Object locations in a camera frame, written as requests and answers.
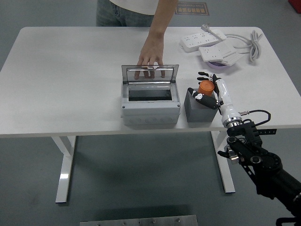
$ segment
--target power strip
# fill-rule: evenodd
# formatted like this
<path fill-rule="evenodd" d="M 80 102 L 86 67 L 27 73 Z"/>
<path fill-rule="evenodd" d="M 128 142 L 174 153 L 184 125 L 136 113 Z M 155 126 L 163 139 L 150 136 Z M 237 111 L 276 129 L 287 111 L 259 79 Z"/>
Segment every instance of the power strip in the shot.
<path fill-rule="evenodd" d="M 204 62 L 218 62 L 222 65 L 232 66 L 243 55 L 227 42 L 219 42 L 213 46 L 198 48 Z"/>
<path fill-rule="evenodd" d="M 180 40 L 180 46 L 185 50 L 185 52 L 191 53 L 193 51 L 198 51 L 199 47 L 212 46 L 227 38 L 218 29 L 212 30 L 212 32 L 214 32 L 219 39 L 209 32 L 202 32 L 182 37 Z"/>

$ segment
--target white shirt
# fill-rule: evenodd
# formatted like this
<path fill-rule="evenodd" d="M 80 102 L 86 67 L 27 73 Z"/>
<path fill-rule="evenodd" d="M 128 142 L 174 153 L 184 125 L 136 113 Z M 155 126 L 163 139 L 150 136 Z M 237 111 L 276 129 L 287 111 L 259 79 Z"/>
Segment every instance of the white shirt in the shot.
<path fill-rule="evenodd" d="M 115 5 L 130 11 L 155 15 L 159 0 L 110 0 Z"/>

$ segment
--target table top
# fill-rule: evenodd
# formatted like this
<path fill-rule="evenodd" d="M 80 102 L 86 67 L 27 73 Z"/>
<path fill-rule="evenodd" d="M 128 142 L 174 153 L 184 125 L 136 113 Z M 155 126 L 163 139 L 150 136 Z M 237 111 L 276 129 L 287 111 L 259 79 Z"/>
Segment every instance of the table top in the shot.
<path fill-rule="evenodd" d="M 217 27 L 247 38 L 256 27 Z M 301 127 L 301 97 L 265 35 L 261 57 L 245 55 L 227 69 L 213 69 L 198 52 L 186 53 L 180 38 L 199 27 L 168 27 L 163 61 L 179 64 L 176 78 L 181 110 L 177 124 L 125 126 L 121 118 L 122 65 L 135 65 L 148 35 L 137 27 L 26 27 L 0 72 L 0 137 L 43 137 L 225 130 L 221 116 L 187 123 L 184 99 L 198 87 L 198 72 L 218 73 L 237 111 L 271 113 L 259 129 Z M 245 45 L 232 39 L 235 45 Z M 264 113 L 243 116 L 255 123 Z"/>

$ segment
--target gray electrical box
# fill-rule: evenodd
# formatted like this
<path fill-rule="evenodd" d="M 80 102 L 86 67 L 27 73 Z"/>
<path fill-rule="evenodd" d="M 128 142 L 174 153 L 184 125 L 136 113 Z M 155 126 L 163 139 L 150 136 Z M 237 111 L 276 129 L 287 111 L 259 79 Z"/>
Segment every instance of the gray electrical box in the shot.
<path fill-rule="evenodd" d="M 122 66 L 121 117 L 125 125 L 177 123 L 179 65 Z"/>

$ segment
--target clear plastic cover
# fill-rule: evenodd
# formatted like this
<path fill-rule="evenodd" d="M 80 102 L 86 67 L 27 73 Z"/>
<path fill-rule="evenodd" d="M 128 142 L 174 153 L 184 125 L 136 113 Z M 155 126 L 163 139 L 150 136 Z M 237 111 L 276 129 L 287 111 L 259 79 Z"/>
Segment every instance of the clear plastic cover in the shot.
<path fill-rule="evenodd" d="M 175 82 L 178 65 L 136 66 L 123 65 L 124 83 L 171 83 Z"/>

